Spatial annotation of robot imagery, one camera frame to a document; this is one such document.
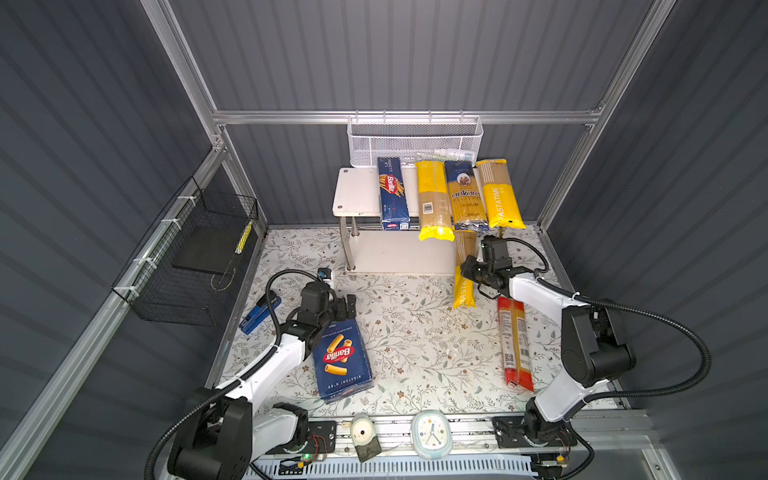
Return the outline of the yellow Pastatime spaghetti bag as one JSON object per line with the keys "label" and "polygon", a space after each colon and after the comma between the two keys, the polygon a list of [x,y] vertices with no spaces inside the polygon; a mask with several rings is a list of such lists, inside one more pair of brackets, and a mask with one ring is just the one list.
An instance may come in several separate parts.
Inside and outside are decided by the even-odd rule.
{"label": "yellow Pastatime spaghetti bag", "polygon": [[490,228],[526,228],[505,159],[485,159],[476,163]]}

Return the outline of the blue Ankara spaghetti bag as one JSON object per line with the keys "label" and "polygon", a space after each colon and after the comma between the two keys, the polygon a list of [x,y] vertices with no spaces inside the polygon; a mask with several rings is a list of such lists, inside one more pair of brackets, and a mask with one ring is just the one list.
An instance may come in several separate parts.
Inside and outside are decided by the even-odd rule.
{"label": "blue Ankara spaghetti bag", "polygon": [[472,164],[448,161],[444,166],[454,227],[464,231],[487,231],[487,213]]}

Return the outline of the yellow clear spaghetti bag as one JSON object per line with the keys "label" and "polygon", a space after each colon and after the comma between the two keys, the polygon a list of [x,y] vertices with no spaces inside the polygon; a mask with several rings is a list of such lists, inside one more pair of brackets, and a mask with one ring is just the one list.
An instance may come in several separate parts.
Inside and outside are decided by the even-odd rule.
{"label": "yellow clear spaghetti bag", "polygon": [[416,163],[418,177],[419,239],[453,242],[450,196],[444,164],[436,160]]}

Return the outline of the blue Barilla spaghetti box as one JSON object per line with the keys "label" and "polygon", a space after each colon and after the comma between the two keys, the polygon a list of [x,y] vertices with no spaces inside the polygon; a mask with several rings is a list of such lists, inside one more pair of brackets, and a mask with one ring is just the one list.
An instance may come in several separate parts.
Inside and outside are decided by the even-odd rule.
{"label": "blue Barilla spaghetti box", "polygon": [[377,159],[381,226],[384,231],[404,231],[410,228],[401,161],[397,157]]}

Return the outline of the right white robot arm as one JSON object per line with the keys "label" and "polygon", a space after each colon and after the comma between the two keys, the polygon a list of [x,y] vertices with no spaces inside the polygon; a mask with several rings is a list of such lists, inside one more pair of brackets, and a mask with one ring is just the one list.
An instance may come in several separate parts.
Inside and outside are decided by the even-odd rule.
{"label": "right white robot arm", "polygon": [[528,423],[569,421],[600,388],[635,367],[618,309],[579,300],[547,282],[546,257],[523,240],[487,235],[480,249],[480,257],[469,256],[462,263],[464,278],[531,306],[561,326],[562,370],[528,402]]}

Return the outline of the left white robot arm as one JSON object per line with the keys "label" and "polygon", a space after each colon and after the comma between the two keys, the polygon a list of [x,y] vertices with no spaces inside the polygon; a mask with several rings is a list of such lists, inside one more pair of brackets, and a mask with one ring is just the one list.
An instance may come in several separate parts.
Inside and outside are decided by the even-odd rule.
{"label": "left white robot arm", "polygon": [[276,338],[257,359],[230,380],[192,397],[194,405],[158,441],[145,465],[153,479],[157,455],[168,440],[166,468],[182,479],[241,479],[251,463],[269,450],[305,436],[304,415],[294,407],[256,417],[268,394],[318,348],[323,332],[334,322],[357,314],[354,294],[341,296],[323,279],[310,275],[300,292],[300,305],[285,321],[276,315],[272,284],[263,295]]}

